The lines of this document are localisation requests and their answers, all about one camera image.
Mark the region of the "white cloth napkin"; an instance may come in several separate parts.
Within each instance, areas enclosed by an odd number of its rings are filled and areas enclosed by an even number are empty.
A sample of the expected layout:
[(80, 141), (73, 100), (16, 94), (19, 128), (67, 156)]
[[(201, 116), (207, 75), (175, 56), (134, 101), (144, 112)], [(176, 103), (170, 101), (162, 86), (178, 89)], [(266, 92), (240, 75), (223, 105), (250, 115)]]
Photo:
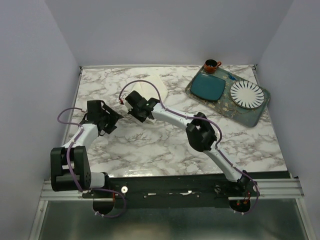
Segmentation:
[[(130, 93), (132, 91), (137, 91), (146, 100), (149, 100), (150, 98), (158, 99), (159, 103), (156, 106), (161, 106), (160, 102), (164, 101), (168, 96), (167, 87), (160, 77), (156, 75), (148, 76), (146, 79), (134, 80), (131, 84), (132, 89)], [(155, 119), (151, 120), (147, 118), (145, 122), (153, 124), (155, 121)]]

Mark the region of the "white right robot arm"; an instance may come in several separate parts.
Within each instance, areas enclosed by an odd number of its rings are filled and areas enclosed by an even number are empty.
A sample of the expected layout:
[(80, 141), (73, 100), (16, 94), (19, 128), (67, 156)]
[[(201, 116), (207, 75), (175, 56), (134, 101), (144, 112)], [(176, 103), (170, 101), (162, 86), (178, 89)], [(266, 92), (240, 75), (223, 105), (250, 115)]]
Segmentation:
[(190, 115), (166, 109), (160, 100), (156, 98), (146, 100), (135, 90), (125, 98), (124, 105), (128, 108), (128, 114), (142, 123), (146, 119), (151, 119), (184, 130), (189, 145), (195, 151), (206, 154), (222, 170), (230, 182), (230, 191), (234, 195), (241, 196), (247, 192), (250, 177), (246, 171), (239, 169), (235, 162), (229, 160), (227, 154), (218, 147), (216, 132), (203, 113)]

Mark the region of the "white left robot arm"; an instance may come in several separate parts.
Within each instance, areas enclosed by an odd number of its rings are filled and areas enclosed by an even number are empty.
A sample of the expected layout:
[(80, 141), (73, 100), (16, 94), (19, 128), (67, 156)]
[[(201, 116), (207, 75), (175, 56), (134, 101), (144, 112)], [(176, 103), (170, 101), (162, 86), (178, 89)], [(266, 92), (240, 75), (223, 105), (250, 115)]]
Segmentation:
[[(81, 122), (62, 121), (60, 117), (69, 110), (84, 113)], [(91, 144), (104, 134), (112, 133), (118, 120), (123, 116), (110, 108), (103, 100), (89, 100), (86, 110), (79, 107), (62, 110), (57, 121), (65, 125), (77, 126), (76, 133), (61, 147), (50, 152), (50, 180), (55, 192), (93, 191), (101, 198), (107, 197), (111, 185), (104, 172), (91, 172), (87, 150)]]

